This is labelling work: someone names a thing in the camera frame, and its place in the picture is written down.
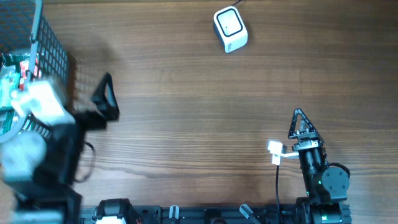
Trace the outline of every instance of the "white box with black outline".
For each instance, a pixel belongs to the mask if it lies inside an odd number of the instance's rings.
[[[248,42],[248,31],[234,6],[214,14],[213,28],[226,53],[243,47]]]

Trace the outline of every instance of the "wire basket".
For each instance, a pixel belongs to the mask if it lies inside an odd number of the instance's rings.
[[[67,87],[67,53],[44,17],[43,1],[0,0],[0,52],[11,53],[22,49],[30,52],[25,83],[57,77]],[[19,119],[8,133],[0,136],[0,142],[7,141],[22,129],[40,133],[42,130],[28,116]]]

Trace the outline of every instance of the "white bracket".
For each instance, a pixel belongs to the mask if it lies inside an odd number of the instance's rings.
[[[299,153],[298,152],[291,152],[286,153],[287,146],[284,146],[282,143],[277,141],[269,141],[268,144],[268,151],[272,154],[272,164],[280,166],[282,162],[282,158],[288,159],[298,159]]]

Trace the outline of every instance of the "wire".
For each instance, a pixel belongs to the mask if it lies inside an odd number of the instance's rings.
[[[234,4],[232,4],[232,6],[235,6],[237,3],[241,2],[241,1],[243,1],[243,0],[237,0]]]
[[[344,166],[343,164],[340,164],[340,163],[338,163],[338,162],[331,162],[331,163],[329,163],[329,166],[335,166],[335,167],[342,168],[342,169],[347,173],[348,178],[351,176],[351,172],[350,172],[349,169],[348,169],[346,166]]]
[[[90,149],[93,151],[93,155],[91,157],[91,164],[90,164],[90,169],[89,169],[88,173],[80,180],[75,179],[75,182],[77,182],[77,183],[83,183],[84,181],[88,180],[88,178],[91,177],[91,175],[93,174],[93,171],[94,171],[94,164],[95,164],[95,157],[96,157],[95,148],[91,143],[88,143],[86,141],[85,141],[85,145],[90,147]]]
[[[278,208],[278,224],[280,224],[280,208],[279,208],[279,193],[278,193],[278,176],[279,176],[279,165],[276,166],[276,182],[275,182],[275,188],[276,188],[276,206]]]

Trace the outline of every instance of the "wooden tabletop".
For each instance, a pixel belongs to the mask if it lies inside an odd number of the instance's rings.
[[[51,4],[50,25],[81,64],[77,88],[110,72],[118,123],[89,133],[97,150],[83,205],[275,203],[268,140],[287,140],[302,108],[330,162],[351,170],[354,223],[398,219],[398,2],[250,1],[246,46],[226,54],[212,26],[229,1]],[[86,172],[91,153],[80,162]],[[284,161],[279,198],[305,196]],[[0,223],[12,195],[0,184]]]

